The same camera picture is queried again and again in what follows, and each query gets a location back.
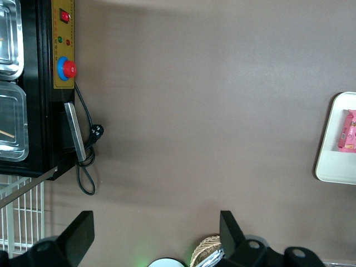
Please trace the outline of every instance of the white plate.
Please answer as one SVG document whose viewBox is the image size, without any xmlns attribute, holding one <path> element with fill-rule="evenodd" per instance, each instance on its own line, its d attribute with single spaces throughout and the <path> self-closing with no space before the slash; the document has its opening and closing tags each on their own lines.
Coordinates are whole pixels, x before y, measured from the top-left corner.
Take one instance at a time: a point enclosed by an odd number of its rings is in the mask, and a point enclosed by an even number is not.
<svg viewBox="0 0 356 267">
<path fill-rule="evenodd" d="M 155 260 L 149 267 L 184 267 L 179 261 L 169 258 Z"/>
<path fill-rule="evenodd" d="M 321 181 L 356 185 L 356 153 L 338 151 L 338 141 L 348 110 L 356 110 L 354 92 L 341 93 L 333 102 L 315 168 L 315 174 Z"/>
</svg>

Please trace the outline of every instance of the stainless steel tray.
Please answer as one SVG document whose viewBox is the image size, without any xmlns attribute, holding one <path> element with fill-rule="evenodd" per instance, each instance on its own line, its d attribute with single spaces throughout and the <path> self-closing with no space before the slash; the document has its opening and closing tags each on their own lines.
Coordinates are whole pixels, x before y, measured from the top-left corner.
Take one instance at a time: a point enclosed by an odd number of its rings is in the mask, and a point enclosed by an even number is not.
<svg viewBox="0 0 356 267">
<path fill-rule="evenodd" d="M 23 71 L 21 8 L 18 0 L 0 1 L 0 80 L 14 80 Z"/>
<path fill-rule="evenodd" d="M 28 155 L 26 94 L 0 81 L 0 160 L 18 162 Z"/>
</svg>

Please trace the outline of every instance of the woven basket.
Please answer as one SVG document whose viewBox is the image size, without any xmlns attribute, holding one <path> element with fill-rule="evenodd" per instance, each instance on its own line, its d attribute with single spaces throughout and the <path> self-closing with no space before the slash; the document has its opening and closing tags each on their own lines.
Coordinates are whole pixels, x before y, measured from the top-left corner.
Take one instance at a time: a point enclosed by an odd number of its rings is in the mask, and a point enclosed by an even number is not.
<svg viewBox="0 0 356 267">
<path fill-rule="evenodd" d="M 194 250 L 190 260 L 190 267 L 197 266 L 219 248 L 221 248 L 220 236 L 210 236 L 204 239 Z"/>
</svg>

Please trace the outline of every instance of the pink snack package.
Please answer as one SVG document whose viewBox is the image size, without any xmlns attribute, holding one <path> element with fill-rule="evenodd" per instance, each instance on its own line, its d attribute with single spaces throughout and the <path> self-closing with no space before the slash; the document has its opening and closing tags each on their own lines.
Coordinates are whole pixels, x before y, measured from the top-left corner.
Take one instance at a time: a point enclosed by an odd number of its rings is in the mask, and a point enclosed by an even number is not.
<svg viewBox="0 0 356 267">
<path fill-rule="evenodd" d="M 356 110 L 349 110 L 338 147 L 340 152 L 356 153 Z"/>
</svg>

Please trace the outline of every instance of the red toggle switch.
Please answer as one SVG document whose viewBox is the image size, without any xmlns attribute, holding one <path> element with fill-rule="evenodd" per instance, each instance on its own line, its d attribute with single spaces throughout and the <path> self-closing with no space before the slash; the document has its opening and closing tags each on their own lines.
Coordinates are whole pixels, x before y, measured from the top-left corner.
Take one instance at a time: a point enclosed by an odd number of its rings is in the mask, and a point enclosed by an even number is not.
<svg viewBox="0 0 356 267">
<path fill-rule="evenodd" d="M 63 21 L 64 23 L 68 23 L 70 19 L 71 16 L 69 15 L 69 13 L 60 9 L 60 20 Z"/>
</svg>

